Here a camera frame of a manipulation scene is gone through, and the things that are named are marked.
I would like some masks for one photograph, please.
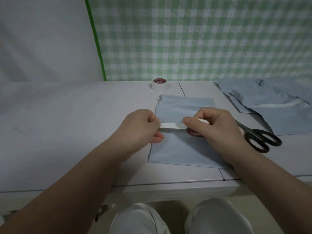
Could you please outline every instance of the hand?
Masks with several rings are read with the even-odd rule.
[[[197,119],[206,119],[209,125]],[[184,117],[183,123],[204,136],[226,162],[230,163],[233,154],[251,148],[227,110],[201,108],[193,118]]]
[[[126,116],[107,142],[125,154],[126,160],[148,143],[162,142],[164,135],[157,131],[159,127],[160,121],[151,110],[136,110]]]

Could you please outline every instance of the forearm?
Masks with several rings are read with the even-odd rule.
[[[253,149],[231,164],[285,233],[311,233],[312,188]]]
[[[91,151],[67,174],[0,227],[1,233],[87,233],[118,171],[108,143]]]

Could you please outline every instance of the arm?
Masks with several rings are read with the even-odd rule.
[[[0,233],[87,233],[120,163],[148,143],[161,142],[159,126],[150,110],[129,114],[110,138],[14,214]]]
[[[285,233],[312,232],[312,188],[255,151],[228,111],[202,108],[183,121],[233,166]]]

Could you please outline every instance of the fingernail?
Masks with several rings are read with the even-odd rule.
[[[184,117],[184,118],[183,118],[183,123],[184,123],[185,125],[188,125],[189,122],[190,122],[190,120],[191,120],[191,117]]]

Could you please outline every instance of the green tape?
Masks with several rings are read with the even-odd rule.
[[[93,32],[93,36],[94,36],[94,41],[96,42],[96,49],[99,55],[99,61],[101,63],[101,68],[102,68],[102,73],[103,73],[103,79],[104,81],[107,81],[106,79],[106,74],[105,74],[105,70],[104,70],[104,64],[103,64],[103,59],[102,59],[102,54],[101,54],[101,49],[99,47],[99,39],[97,37],[97,33],[96,33],[96,27],[94,25],[94,21],[93,21],[93,16],[92,16],[92,12],[91,12],[91,7],[89,4],[89,0],[85,0],[85,5],[87,7],[87,11],[88,11],[88,15],[89,15],[89,19],[90,19],[90,24],[91,24],[91,28],[92,28],[92,32]]]

